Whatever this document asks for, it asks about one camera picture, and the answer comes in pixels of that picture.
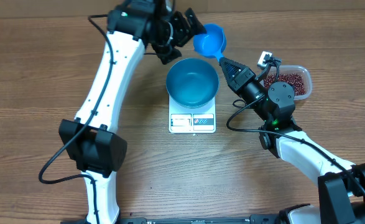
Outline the blue plastic measuring scoop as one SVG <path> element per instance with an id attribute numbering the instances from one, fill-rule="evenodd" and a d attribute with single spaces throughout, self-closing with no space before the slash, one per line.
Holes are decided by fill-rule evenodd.
<path id="1" fill-rule="evenodd" d="M 193 38 L 194 49 L 201 56 L 215 58 L 219 62 L 227 44 L 224 29 L 216 24 L 205 24 L 204 28 L 205 34 L 198 34 Z"/>

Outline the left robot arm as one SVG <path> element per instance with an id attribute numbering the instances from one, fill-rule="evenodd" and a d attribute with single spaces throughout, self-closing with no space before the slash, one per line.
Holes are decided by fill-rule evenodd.
<path id="1" fill-rule="evenodd" d="M 76 163 L 88 196 L 88 214 L 81 223 L 117 223 L 116 172 L 127 151 L 118 121 L 132 75 L 146 48 L 166 65 L 206 29 L 192 8 L 176 11 L 167 1 L 124 1 L 105 14 L 104 52 L 91 89 L 73 120 L 64 119 L 58 133 L 63 150 Z"/>

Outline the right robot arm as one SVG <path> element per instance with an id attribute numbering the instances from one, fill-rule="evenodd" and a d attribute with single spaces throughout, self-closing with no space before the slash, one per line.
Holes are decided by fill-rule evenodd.
<path id="1" fill-rule="evenodd" d="M 310 204 L 285 208 L 275 223 L 365 223 L 365 163 L 344 160 L 314 141 L 294 118 L 295 92 L 286 82 L 275 80 L 261 85 L 271 67 L 280 68 L 280 59 L 266 55 L 256 75 L 248 66 L 218 58 L 226 83 L 264 124 L 256 129 L 263 149 L 295 166 L 318 188 L 319 206 Z"/>

